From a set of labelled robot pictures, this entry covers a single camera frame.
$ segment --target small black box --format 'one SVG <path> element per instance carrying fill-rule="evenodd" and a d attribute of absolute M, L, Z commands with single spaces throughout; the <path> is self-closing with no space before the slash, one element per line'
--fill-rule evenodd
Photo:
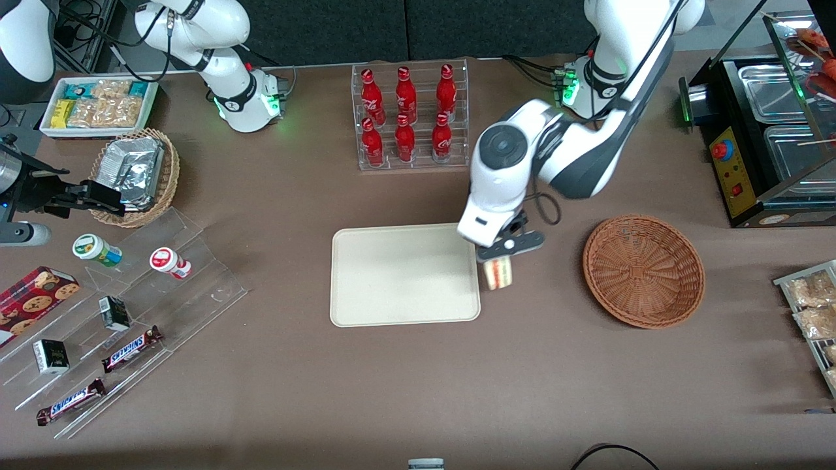
<path fill-rule="evenodd" d="M 99 299 L 99 312 L 102 314 L 104 327 L 114 331 L 130 329 L 130 317 L 125 308 L 125 302 L 116 297 L 102 297 Z"/>
<path fill-rule="evenodd" d="M 41 374 L 61 374 L 69 370 L 67 349 L 61 341 L 35 341 L 32 349 L 35 350 L 35 361 Z"/>

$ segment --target brown tabletop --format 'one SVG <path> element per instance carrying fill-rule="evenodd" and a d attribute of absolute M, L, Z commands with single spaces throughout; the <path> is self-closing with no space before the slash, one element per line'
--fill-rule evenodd
<path fill-rule="evenodd" d="M 355 329 L 329 320 L 331 237 L 456 222 L 468 173 L 361 174 L 350 67 L 299 70 L 287 118 L 251 135 L 218 118 L 196 74 L 166 78 L 150 126 L 181 155 L 175 206 L 252 292 L 69 441 L 0 388 L 0 467 L 568 468 L 617 442 L 662 468 L 832 468 L 836 416 L 802 411 L 833 402 L 771 279 L 836 258 L 834 231 L 728 228 L 699 133 L 675 127 L 676 81 L 705 57 L 674 57 L 601 194 L 562 201 L 557 227 L 533 218 L 545 246 L 514 259 L 512 287 L 482 293 L 475 321 Z M 508 64 L 470 66 L 472 142 L 550 98 Z M 37 157 L 77 181 L 102 145 L 44 138 Z M 584 283 L 586 237 L 630 212 L 673 224 L 702 257 L 705 301 L 680 326 L 621 324 Z M 82 212 L 26 219 L 53 240 L 2 250 L 0 286 L 38 265 L 82 273 L 69 250 L 82 232 L 130 233 Z"/>

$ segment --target clear acrylic bottle rack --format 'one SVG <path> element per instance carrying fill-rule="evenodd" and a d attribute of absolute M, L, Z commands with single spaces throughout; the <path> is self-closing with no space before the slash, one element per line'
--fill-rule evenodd
<path fill-rule="evenodd" d="M 432 130 L 436 126 L 436 87 L 441 80 L 441 66 L 450 64 L 453 67 L 453 80 L 456 82 L 456 119 L 450 123 L 452 143 L 450 145 L 450 160 L 447 163 L 436 163 L 432 159 Z M 395 99 L 395 87 L 398 84 L 398 68 L 409 67 L 412 84 L 418 96 L 418 121 L 412 125 L 415 131 L 415 158 L 412 162 L 404 163 L 398 158 L 395 143 L 395 129 L 398 128 L 398 105 Z M 380 137 L 383 138 L 383 166 L 369 165 L 363 152 L 363 128 L 360 122 L 367 117 L 363 107 L 363 80 L 360 72 L 371 69 L 375 73 L 375 83 L 383 94 L 383 107 L 386 111 L 386 122 L 377 126 Z M 470 128 L 470 102 L 467 79 L 467 60 L 426 60 L 417 62 L 403 62 L 399 64 L 356 64 L 351 68 L 351 100 L 354 105 L 354 131 L 357 135 L 357 160 L 360 170 L 409 170 L 413 168 L 444 168 L 448 166 L 467 166 L 470 162 L 470 143 L 468 130 Z"/>
<path fill-rule="evenodd" d="M 93 282 L 82 282 L 82 285 L 92 284 L 93 289 L 79 292 L 86 295 L 76 304 L 61 312 L 51 312 L 38 322 L 43 327 L 32 334 L 27 332 L 25 337 L 3 348 L 0 393 L 11 397 L 15 409 L 30 414 L 32 426 L 37 426 L 38 410 L 52 406 L 100 377 L 107 395 L 93 399 L 80 410 L 65 413 L 44 428 L 45 433 L 55 438 L 74 436 L 247 293 L 229 268 L 215 258 L 200 238 L 200 232 L 194 222 L 170 208 L 154 222 L 117 243 L 123 258 L 114 268 L 90 263 L 87 271 Z M 150 268 L 151 252 L 163 246 L 191 262 L 191 274 L 187 278 L 177 280 Z M 99 314 L 99 299 L 105 295 L 125 302 L 131 318 L 129 330 L 117 332 L 105 328 Z M 101 360 L 153 325 L 165 338 L 143 350 L 127 365 L 105 374 Z M 67 372 L 38 373 L 32 343 L 41 339 L 64 342 L 70 361 Z"/>

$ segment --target wicker basket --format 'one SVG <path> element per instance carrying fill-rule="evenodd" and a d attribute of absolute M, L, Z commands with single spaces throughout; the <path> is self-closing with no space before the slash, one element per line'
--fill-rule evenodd
<path fill-rule="evenodd" d="M 93 217 L 102 223 L 117 225 L 124 228 L 142 227 L 158 218 L 171 205 L 174 193 L 177 190 L 177 177 L 180 175 L 180 157 L 177 149 L 171 144 L 171 140 L 165 134 L 154 129 L 143 129 L 130 134 L 120 135 L 115 140 L 137 139 L 140 137 L 154 137 L 159 139 L 166 146 L 166 153 L 163 155 L 162 167 L 160 168 L 160 179 L 157 182 L 156 194 L 154 195 L 154 206 L 146 212 L 126 212 L 124 217 L 115 216 L 108 212 L 91 211 Z M 93 171 L 90 172 L 90 179 L 93 180 L 99 173 L 99 165 L 105 149 L 99 152 L 99 158 L 93 164 Z"/>
<path fill-rule="evenodd" d="M 691 242 L 661 220 L 635 214 L 595 228 L 584 248 L 584 276 L 615 318 L 649 329 L 685 321 L 706 291 Z"/>

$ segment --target red cap bottle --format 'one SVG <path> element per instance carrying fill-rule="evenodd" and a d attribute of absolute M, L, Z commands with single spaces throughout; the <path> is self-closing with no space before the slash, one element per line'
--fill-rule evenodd
<path fill-rule="evenodd" d="M 447 115 L 447 122 L 456 120 L 456 82 L 453 81 L 453 66 L 441 66 L 441 81 L 436 88 L 438 112 Z"/>
<path fill-rule="evenodd" d="M 398 86 L 395 87 L 395 96 L 398 99 L 398 112 L 406 115 L 410 124 L 414 124 L 418 120 L 418 94 L 410 79 L 410 70 L 406 67 L 398 67 Z"/>
<path fill-rule="evenodd" d="M 447 124 L 447 115 L 439 113 L 436 116 L 436 127 L 432 130 L 432 159 L 436 163 L 447 163 L 450 160 L 450 144 L 453 134 Z"/>
<path fill-rule="evenodd" d="M 383 139 L 370 118 L 363 118 L 363 152 L 369 165 L 383 166 Z"/>
<path fill-rule="evenodd" d="M 380 87 L 375 83 L 375 74 L 365 69 L 360 72 L 360 78 L 363 80 L 362 97 L 366 114 L 375 124 L 383 125 L 386 122 L 386 111 L 383 110 L 383 94 L 380 93 Z"/>
<path fill-rule="evenodd" d="M 409 117 L 405 114 L 398 115 L 395 142 L 398 144 L 398 158 L 404 163 L 411 162 L 415 154 L 415 131 L 412 130 Z"/>

